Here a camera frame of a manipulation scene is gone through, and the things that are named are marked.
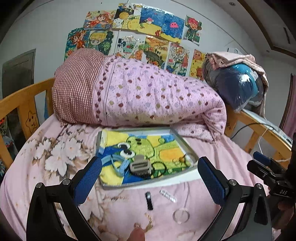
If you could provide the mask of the person's right hand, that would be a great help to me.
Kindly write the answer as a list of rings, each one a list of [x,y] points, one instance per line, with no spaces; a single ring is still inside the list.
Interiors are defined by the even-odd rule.
[[[294,206],[295,204],[292,203],[291,200],[277,200],[277,204],[271,212],[271,214],[274,214],[274,216],[271,218],[271,222],[272,227],[275,230],[282,230],[288,225],[295,212]]]

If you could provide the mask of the person's left hand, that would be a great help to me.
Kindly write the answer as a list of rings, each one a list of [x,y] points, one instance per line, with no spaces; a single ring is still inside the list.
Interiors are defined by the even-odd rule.
[[[127,241],[145,241],[145,232],[142,228],[136,227],[130,233]]]

